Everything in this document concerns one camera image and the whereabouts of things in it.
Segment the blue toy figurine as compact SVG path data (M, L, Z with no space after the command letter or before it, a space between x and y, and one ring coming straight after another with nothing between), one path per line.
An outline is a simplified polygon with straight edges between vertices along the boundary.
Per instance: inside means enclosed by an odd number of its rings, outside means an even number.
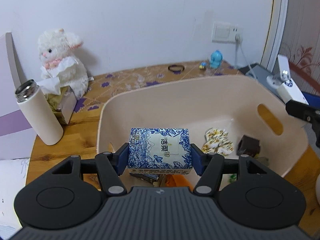
M209 65L210 68L219 68L221 65L221 62L223 61L223 55L219 50L214 51L211 53L209 57Z

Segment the white small box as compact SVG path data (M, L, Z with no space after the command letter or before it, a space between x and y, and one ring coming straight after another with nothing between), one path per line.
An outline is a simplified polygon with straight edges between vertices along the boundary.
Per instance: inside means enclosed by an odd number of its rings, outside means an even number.
M277 93L284 103L290 100L308 105L308 101L293 79L289 79L277 88Z

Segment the small mushroom figurine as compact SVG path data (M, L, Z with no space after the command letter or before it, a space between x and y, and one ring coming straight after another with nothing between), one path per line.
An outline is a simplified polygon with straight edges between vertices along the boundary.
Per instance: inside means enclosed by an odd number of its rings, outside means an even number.
M207 62L206 61L201 62L199 65L199 69L204 70L206 68L207 68Z

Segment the cream thermos bottle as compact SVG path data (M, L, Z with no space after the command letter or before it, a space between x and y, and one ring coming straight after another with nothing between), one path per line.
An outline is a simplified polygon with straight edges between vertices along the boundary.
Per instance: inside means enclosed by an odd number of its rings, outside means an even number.
M63 128L39 85L28 80L16 89L15 96L20 110L40 139L46 145L58 143L63 136Z

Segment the white plush lamb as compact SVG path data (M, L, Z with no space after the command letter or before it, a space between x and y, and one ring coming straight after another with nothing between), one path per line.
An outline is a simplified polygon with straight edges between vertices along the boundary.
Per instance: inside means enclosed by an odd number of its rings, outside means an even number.
M41 61L41 79L59 80L60 87L71 87L76 99L84 96L89 78L74 50L82 46L82 39L64 29L48 30L37 41Z

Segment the white phone stand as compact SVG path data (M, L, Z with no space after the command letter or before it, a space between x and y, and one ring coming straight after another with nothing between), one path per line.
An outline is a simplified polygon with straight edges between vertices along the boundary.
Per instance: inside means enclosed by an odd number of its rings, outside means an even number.
M289 60L286 56L278 54L275 67L278 67L279 73L266 78L267 84L273 89L277 89L282 83L291 79Z

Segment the floral scrunchie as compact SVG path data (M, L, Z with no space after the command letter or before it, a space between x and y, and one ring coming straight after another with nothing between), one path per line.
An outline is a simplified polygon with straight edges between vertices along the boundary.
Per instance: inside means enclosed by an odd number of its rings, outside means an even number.
M228 156L234 151L234 144L228 137L229 133L225 129L210 128L205 134L205 143L202 152L217 153Z

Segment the dark brown cube box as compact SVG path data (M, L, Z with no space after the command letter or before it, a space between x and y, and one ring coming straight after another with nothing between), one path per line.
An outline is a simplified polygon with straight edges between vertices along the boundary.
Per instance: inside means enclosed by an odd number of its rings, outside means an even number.
M260 153L260 140L243 135L238 143L236 150L236 155L240 156L242 154L255 157Z

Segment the beige plastic storage bin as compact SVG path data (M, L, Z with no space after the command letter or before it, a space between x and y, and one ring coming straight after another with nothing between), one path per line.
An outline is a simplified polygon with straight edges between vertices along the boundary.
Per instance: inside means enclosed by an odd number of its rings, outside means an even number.
M117 150L132 128L186 128L201 147L210 128L224 129L237 145L246 135L260 141L260 155L286 175L308 147L304 122L289 116L268 89L244 75L169 82L121 93L103 106L97 152Z

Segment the purple floral table mat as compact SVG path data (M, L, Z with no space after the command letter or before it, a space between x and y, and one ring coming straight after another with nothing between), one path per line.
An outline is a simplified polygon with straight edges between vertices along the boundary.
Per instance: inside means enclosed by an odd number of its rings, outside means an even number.
M198 77L240 74L225 61L217 69L207 67L201 70L200 63L200 61L173 63L173 70L169 70L170 64L160 64L95 76L89 81L88 92L77 101L74 113L99 109L113 96L139 88Z

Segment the tissue box with tissue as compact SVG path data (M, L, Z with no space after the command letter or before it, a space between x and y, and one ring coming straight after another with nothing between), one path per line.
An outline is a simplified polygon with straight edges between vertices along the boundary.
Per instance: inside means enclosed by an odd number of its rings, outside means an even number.
M41 80L37 84L59 123L68 125L77 103L71 87L62 87L58 77Z

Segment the blue white tissue pack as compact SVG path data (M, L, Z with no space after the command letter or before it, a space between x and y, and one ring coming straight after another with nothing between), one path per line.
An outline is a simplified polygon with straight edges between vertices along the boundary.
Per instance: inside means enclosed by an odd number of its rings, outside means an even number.
M189 174L193 169L185 128L132 128L127 162L134 174Z

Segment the grey laptop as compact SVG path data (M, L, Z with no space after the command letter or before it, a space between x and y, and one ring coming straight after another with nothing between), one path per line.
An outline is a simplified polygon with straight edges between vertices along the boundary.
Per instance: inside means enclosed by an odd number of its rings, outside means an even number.
M248 77L256 79L261 85L267 88L271 93L280 98L277 88L284 82L280 74L273 74L260 64L254 63L249 66L239 68L240 72Z

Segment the orange cloth pouch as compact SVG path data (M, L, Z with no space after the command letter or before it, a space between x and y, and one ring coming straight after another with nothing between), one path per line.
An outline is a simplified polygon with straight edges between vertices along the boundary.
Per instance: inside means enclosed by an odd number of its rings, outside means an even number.
M191 183L185 178L184 175L181 174L169 174L165 179L166 187L189 187L191 191L193 191L193 186Z

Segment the lilac headboard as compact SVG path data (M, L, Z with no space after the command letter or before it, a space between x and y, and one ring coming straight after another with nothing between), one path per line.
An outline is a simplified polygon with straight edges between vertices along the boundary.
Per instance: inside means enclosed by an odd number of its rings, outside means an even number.
M21 84L11 33L1 36L1 159L29 158L36 133L17 105L16 88Z

